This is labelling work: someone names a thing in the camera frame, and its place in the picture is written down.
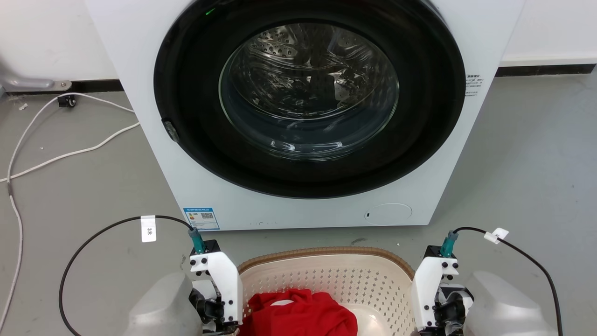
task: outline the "teal connector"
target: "teal connector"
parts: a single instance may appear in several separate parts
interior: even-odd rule
[[[203,242],[203,238],[201,238],[201,235],[199,234],[199,230],[197,230],[197,228],[189,230],[189,236],[193,240],[195,252],[197,252],[197,254],[203,254],[205,252],[205,243]]]
[[[439,250],[439,253],[444,258],[451,258],[452,251],[454,250],[454,242],[458,238],[458,234],[452,231],[448,232],[448,236],[444,239],[444,243],[442,244],[442,248]]]

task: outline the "concrete floor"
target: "concrete floor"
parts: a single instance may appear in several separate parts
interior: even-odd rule
[[[495,79],[432,223],[427,227],[328,228],[209,233],[237,264],[266,253],[318,246],[375,246],[417,267],[425,247],[448,230],[504,227],[508,239],[551,272],[568,335],[593,334],[597,317],[597,74]],[[128,105],[123,93],[97,96]],[[0,103],[0,171],[23,129],[48,96]],[[29,106],[19,111],[18,107]],[[14,166],[95,145],[136,122],[133,114],[80,99],[75,109],[52,105],[27,138]],[[141,129],[92,153],[58,161],[14,181],[24,221],[21,276],[3,335],[67,335],[57,307],[60,277],[78,246],[129,216],[181,216]],[[0,302],[17,255],[18,226],[0,193]],[[119,335],[136,301],[161,276],[187,271],[190,241],[180,224],[159,224],[158,241],[142,244],[138,223],[96,239],[74,263],[65,309],[83,335]],[[456,245],[464,280],[491,270],[544,308],[555,326],[547,281],[529,261],[479,234]]]

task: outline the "basket rim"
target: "basket rim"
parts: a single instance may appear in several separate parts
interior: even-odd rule
[[[384,249],[379,248],[365,248],[360,246],[339,246],[339,247],[331,247],[331,248],[309,248],[309,249],[299,249],[299,250],[291,250],[285,252],[278,252],[278,253],[271,253],[267,255],[257,256],[255,258],[251,258],[245,262],[243,262],[238,267],[238,273],[242,274],[245,271],[249,270],[252,267],[267,264],[268,262],[286,260],[286,259],[293,259],[293,258],[301,258],[304,256],[317,256],[317,255],[338,255],[338,254],[355,254],[355,255],[374,255],[380,256],[382,258],[388,259],[400,267],[411,281],[414,278],[414,270],[410,265],[404,261],[404,259],[400,258],[399,256],[386,251]]]

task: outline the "black cable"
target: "black cable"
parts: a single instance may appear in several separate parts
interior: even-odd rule
[[[162,218],[162,219],[169,219],[171,221],[176,221],[179,223],[184,224],[185,226],[187,226],[187,228],[189,228],[189,230],[192,230],[193,227],[191,225],[189,225],[189,223],[183,221],[182,219],[178,219],[175,217],[170,217],[170,216],[162,216],[162,215],[156,215],[155,218]],[[64,269],[64,273],[62,274],[62,280],[60,281],[60,290],[58,291],[58,309],[60,309],[60,316],[62,317],[62,322],[64,322],[64,325],[66,325],[66,327],[70,330],[70,332],[74,335],[74,336],[81,336],[81,334],[79,334],[73,327],[72,325],[70,325],[68,319],[66,318],[66,315],[64,313],[64,307],[63,307],[63,303],[62,303],[62,295],[64,292],[64,281],[66,280],[66,275],[69,273],[70,270],[70,266],[73,264],[73,262],[75,261],[75,258],[79,255],[79,253],[81,253],[81,251],[83,250],[83,248],[85,248],[87,246],[87,244],[91,243],[92,240],[94,240],[97,236],[101,235],[102,233],[106,232],[107,230],[118,226],[122,223],[126,223],[126,222],[130,222],[130,221],[135,221],[141,219],[141,216],[136,216],[136,217],[131,217],[131,218],[127,218],[127,219],[123,219],[119,222],[116,222],[112,225],[108,225],[107,227],[101,229],[98,233],[94,234],[93,236],[91,236],[91,238],[87,239],[87,241],[85,241],[85,243],[83,243],[83,245],[81,245],[81,247],[75,252],[75,254],[73,254],[73,256],[71,257],[68,265],[66,266],[66,268]]]
[[[485,230],[482,230],[480,228],[473,228],[473,227],[461,227],[461,228],[454,230],[453,233],[457,233],[458,231],[464,231],[464,230],[477,231],[482,234],[487,233],[487,231],[485,231]],[[523,250],[517,248],[513,244],[511,244],[499,237],[497,240],[499,242],[504,243],[506,246],[512,248],[513,250],[517,251],[518,253],[522,254],[523,256],[527,257],[527,259],[532,261],[533,264],[535,264],[543,272],[543,274],[545,274],[545,277],[547,277],[547,281],[549,282],[549,287],[552,289],[553,302],[556,306],[556,321],[558,323],[558,335],[564,336],[564,331],[562,330],[562,313],[560,312],[560,308],[559,308],[558,293],[556,292],[556,286],[553,284],[553,280],[552,280],[552,277],[549,275],[549,272],[547,272],[545,267],[543,267],[541,264],[539,264],[539,262],[536,261],[535,258],[531,257],[528,253],[524,252]]]

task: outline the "washing machine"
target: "washing machine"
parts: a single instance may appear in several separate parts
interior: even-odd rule
[[[523,4],[87,0],[200,230],[428,224]]]

